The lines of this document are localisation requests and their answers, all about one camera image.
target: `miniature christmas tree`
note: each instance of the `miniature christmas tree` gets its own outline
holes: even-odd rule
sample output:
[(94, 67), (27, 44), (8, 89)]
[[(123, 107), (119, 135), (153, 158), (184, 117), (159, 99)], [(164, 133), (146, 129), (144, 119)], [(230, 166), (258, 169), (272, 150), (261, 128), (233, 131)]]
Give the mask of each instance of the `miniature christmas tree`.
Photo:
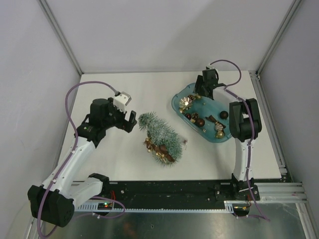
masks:
[(141, 131), (147, 132), (144, 144), (153, 158), (163, 165), (178, 162), (182, 155), (182, 142), (173, 128), (166, 121), (157, 117), (154, 112), (139, 117)]

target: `blue tray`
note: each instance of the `blue tray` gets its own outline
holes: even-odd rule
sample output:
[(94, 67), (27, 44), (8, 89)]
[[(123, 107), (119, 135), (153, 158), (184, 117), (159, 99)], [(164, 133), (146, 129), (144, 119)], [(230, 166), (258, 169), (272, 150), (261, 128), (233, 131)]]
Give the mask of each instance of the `blue tray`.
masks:
[[(229, 131), (229, 118), (221, 119), (219, 117), (219, 113), (221, 111), (227, 111), (228, 109), (220, 102), (213, 101), (210, 98), (202, 97), (201, 99), (197, 99), (193, 101), (192, 107), (185, 111), (184, 113), (194, 113), (197, 112), (199, 117), (205, 120), (205, 125), (201, 128), (197, 127), (195, 124), (193, 124), (188, 118), (186, 118), (181, 112), (179, 112), (179, 101), (183, 97), (187, 97), (188, 95), (194, 95), (193, 90), (195, 87), (195, 83), (189, 84), (185, 87), (184, 90), (176, 94), (173, 99), (171, 100), (171, 106), (174, 109), (174, 111), (178, 114), (179, 117), (183, 121), (185, 121), (190, 127), (192, 127), (194, 130), (196, 130), (201, 136), (203, 136), (206, 140), (212, 143), (223, 143), (231, 138), (231, 134)], [(223, 138), (215, 138), (216, 130), (215, 130), (215, 123), (208, 121), (205, 117), (209, 117), (212, 115), (216, 120), (221, 122), (226, 126), (224, 129), (225, 137)]]

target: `decorative ball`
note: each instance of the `decorative ball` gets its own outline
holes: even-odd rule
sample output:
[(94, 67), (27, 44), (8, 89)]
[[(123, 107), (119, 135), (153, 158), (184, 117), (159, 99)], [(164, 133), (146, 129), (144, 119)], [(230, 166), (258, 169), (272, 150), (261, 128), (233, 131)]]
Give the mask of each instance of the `decorative ball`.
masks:
[(185, 116), (186, 118), (188, 118), (189, 120), (191, 119), (191, 114), (190, 114), (190, 113), (186, 113), (186, 114), (184, 114), (184, 116)]
[(223, 131), (218, 131), (215, 135), (215, 138), (223, 138), (225, 136), (225, 133)]
[(189, 95), (188, 97), (189, 97), (192, 101), (195, 100), (195, 96), (193, 96), (193, 95)]
[(194, 120), (197, 119), (198, 118), (198, 113), (192, 113), (191, 114), (191, 118), (194, 119)]
[(228, 112), (227, 111), (222, 111), (220, 114), (219, 114), (219, 117), (223, 120), (227, 119), (228, 118)]
[(203, 120), (202, 118), (197, 118), (195, 120), (195, 125), (197, 127), (203, 127), (205, 125), (205, 120)]
[(186, 111), (192, 106), (192, 100), (189, 97), (181, 98), (179, 101), (179, 107)]

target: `gray wall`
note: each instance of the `gray wall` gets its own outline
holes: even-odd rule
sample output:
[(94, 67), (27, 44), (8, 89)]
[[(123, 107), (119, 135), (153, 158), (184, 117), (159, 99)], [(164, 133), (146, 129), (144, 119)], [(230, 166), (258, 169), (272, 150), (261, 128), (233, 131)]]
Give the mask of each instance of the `gray wall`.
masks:
[(262, 72), (293, 177), (303, 181), (319, 224), (319, 1), (306, 0)]
[[(48, 0), (82, 70), (255, 70), (292, 0)], [(234, 68), (219, 64), (220, 70)]]
[[(79, 81), (35, 0), (0, 8), (0, 238), (27, 191), (52, 170), (66, 126), (64, 96)], [(21, 225), (15, 231), (24, 232)]]

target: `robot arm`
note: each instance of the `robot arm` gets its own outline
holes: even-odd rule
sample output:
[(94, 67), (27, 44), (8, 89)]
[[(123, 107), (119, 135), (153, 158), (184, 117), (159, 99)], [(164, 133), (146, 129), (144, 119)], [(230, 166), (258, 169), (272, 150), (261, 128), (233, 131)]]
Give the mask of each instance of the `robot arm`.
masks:
[[(236, 143), (236, 162), (232, 179), (237, 182), (236, 184), (242, 184), (247, 181), (246, 169), (248, 165), (248, 142), (252, 136), (252, 129), (249, 119), (244, 117), (244, 115), (247, 114), (247, 111), (243, 102), (226, 92), (226, 85), (223, 83), (219, 84), (218, 80), (219, 75), (217, 70), (214, 68), (207, 68), (203, 71), (203, 76), (197, 77), (194, 91), (199, 95), (211, 98), (212, 100), (217, 100), (223, 105), (229, 107), (230, 133), (235, 138)], [(256, 99), (244, 100), (249, 107), (254, 123), (255, 137), (251, 142), (251, 149), (253, 149), (258, 133), (262, 129), (260, 114)], [(248, 178), (249, 180), (253, 178), (251, 167), (249, 169)]]
[[(106, 130), (115, 126), (131, 132), (137, 124), (134, 111), (131, 112), (130, 119), (125, 120), (125, 108), (130, 100), (131, 96), (123, 92), (114, 99), (95, 99), (92, 102), (90, 114), (86, 115), (77, 128), (78, 143), (75, 150), (71, 152), (71, 146), (64, 159), (59, 162), (42, 185), (40, 187), (33, 185), (29, 189), (28, 198), (33, 217), (37, 218), (40, 202), (51, 183), (53, 184), (45, 199), (41, 219), (60, 227), (70, 222), (75, 208), (101, 193), (103, 183), (109, 179), (99, 174), (90, 175), (85, 182), (72, 187), (72, 191), (70, 188), (76, 173), (105, 137)], [(73, 155), (65, 164), (70, 153)]]

